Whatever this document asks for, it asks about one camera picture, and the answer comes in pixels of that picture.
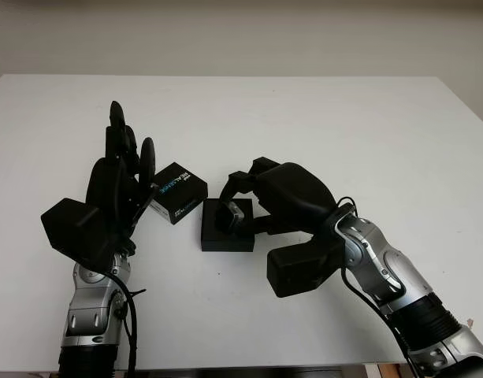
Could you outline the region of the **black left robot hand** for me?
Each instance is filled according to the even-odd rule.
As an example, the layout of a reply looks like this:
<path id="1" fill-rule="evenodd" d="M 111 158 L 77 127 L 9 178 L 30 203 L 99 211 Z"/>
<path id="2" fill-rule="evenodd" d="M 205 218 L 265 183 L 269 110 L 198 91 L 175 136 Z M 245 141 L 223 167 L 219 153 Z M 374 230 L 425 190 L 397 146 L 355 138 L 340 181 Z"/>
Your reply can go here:
<path id="1" fill-rule="evenodd" d="M 136 252 L 131 237 L 158 191 L 154 176 L 152 138 L 145 138 L 138 147 L 120 103 L 111 102 L 105 156 L 96 161 L 91 171 L 86 202 L 102 211 L 109 240 L 119 254 L 132 256 Z"/>

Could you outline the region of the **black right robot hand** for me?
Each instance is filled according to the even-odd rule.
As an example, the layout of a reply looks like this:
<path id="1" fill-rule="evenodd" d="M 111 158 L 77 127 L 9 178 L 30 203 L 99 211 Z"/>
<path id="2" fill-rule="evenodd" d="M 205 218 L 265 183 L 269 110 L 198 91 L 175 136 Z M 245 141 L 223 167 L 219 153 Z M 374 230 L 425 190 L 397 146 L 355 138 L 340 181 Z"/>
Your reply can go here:
<path id="1" fill-rule="evenodd" d="M 266 216 L 249 219 L 234 203 L 236 194 L 250 192 L 268 212 Z M 330 190 L 301 165 L 259 157 L 248 172 L 228 175 L 217 205 L 215 226 L 238 236 L 298 231 L 314 234 L 336 208 Z"/>

